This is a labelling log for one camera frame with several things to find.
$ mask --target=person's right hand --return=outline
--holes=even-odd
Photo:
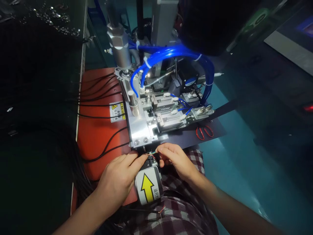
[[[160,167],[172,163],[182,180],[189,182],[199,174],[179,145],[164,143],[156,148],[156,152],[160,155]]]

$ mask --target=yellow arrow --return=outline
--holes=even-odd
[[[153,202],[152,186],[154,186],[153,183],[149,180],[147,175],[144,173],[141,191],[144,190],[144,194],[146,196],[147,203]]]

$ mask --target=red scissors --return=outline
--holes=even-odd
[[[211,129],[210,127],[204,126],[204,127],[202,127],[202,128],[204,129],[204,131],[206,132],[206,134],[207,134],[209,137],[213,137],[213,136],[214,136],[214,133],[213,133],[213,131],[212,131],[212,129]],[[199,129],[200,132],[201,132],[202,138],[198,135],[198,129]],[[204,134],[203,134],[203,132],[202,132],[202,130],[201,130],[201,127],[197,127],[197,129],[196,129],[196,134],[197,134],[197,137],[198,137],[199,140],[204,140]]]

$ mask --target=metal block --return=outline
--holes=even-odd
[[[143,110],[141,103],[138,105],[139,115],[136,117],[132,115],[130,106],[126,105],[131,140],[130,144],[133,148],[148,145],[158,140],[157,135],[153,135],[153,128],[157,128],[157,125],[154,124],[153,126],[147,123],[149,119],[153,120],[153,117],[148,116],[148,112]]]
[[[172,116],[170,115],[170,113],[157,113],[156,120],[159,126],[159,130],[161,132],[167,132],[182,127],[187,123],[186,120],[179,121],[179,118],[182,115],[183,113],[181,111]]]

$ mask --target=silver cylinder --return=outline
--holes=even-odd
[[[136,105],[136,95],[134,91],[128,91],[127,92],[129,97],[129,105],[135,106]]]
[[[107,25],[110,46],[112,48],[113,56],[118,68],[122,70],[131,67],[130,53],[128,47],[128,37],[121,24],[118,27]]]
[[[131,113],[133,114],[133,116],[137,117],[139,116],[139,105],[137,102],[137,97],[135,95],[135,92],[130,90],[127,92],[127,94],[129,98],[129,107],[130,107]]]

